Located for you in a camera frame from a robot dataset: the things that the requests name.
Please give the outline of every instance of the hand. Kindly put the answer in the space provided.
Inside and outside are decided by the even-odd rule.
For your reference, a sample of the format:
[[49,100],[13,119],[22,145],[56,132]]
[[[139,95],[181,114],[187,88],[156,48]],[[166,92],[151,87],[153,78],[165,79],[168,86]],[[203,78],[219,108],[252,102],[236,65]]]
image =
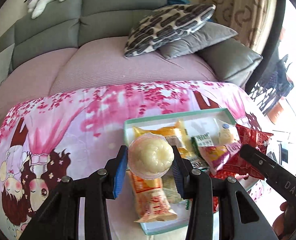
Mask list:
[[[273,230],[275,231],[276,235],[280,236],[284,231],[284,215],[287,209],[287,202],[284,202],[280,205],[280,210],[284,213],[280,214],[273,223]],[[287,240],[290,235],[284,236],[281,240]]]

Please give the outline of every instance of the patterned pillow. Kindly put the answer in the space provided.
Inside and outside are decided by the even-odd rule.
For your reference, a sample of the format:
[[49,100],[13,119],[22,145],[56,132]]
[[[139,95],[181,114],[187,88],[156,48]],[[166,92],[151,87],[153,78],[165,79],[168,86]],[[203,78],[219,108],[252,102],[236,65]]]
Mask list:
[[131,29],[125,56],[151,52],[199,30],[213,15],[216,6],[206,4],[169,5],[152,11]]

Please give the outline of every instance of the patterned beige curtain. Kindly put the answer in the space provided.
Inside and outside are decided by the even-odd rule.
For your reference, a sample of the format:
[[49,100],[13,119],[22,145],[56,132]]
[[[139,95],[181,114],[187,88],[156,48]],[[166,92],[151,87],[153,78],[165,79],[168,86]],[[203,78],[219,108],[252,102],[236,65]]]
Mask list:
[[267,40],[267,35],[265,35],[267,37],[263,37],[263,33],[267,33],[267,31],[264,31],[264,29],[267,28],[267,22],[272,23],[272,19],[268,19],[268,10],[271,1],[272,0],[200,0],[200,3],[215,4],[216,11],[213,20],[237,31],[238,35],[235,39],[257,51],[260,39],[264,38]]

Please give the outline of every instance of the pink sofa cover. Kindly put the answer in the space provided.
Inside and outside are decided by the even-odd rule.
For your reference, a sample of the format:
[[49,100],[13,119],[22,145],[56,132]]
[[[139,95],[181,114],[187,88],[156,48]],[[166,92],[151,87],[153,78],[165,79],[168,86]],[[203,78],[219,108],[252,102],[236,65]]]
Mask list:
[[0,86],[0,126],[16,104],[60,92],[130,82],[217,81],[212,69],[195,54],[172,60],[158,52],[125,58],[126,41],[127,37],[95,40],[20,65]]

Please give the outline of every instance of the metal bolt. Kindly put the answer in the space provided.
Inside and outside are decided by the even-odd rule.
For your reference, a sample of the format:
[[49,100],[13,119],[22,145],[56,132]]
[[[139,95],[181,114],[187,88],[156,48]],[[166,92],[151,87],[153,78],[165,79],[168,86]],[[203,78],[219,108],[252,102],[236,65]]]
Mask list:
[[192,169],[191,173],[194,175],[200,175],[201,171],[199,169]]
[[227,177],[227,180],[230,183],[235,183],[237,181],[237,179],[235,177],[231,177],[231,176]]
[[64,183],[68,183],[68,182],[70,181],[70,179],[71,179],[71,178],[70,178],[69,176],[66,175],[66,176],[63,176],[63,177],[61,178],[61,181],[64,182]]
[[97,173],[98,173],[99,175],[105,175],[105,174],[107,174],[107,170],[105,170],[105,169],[100,169],[100,170],[97,171]]

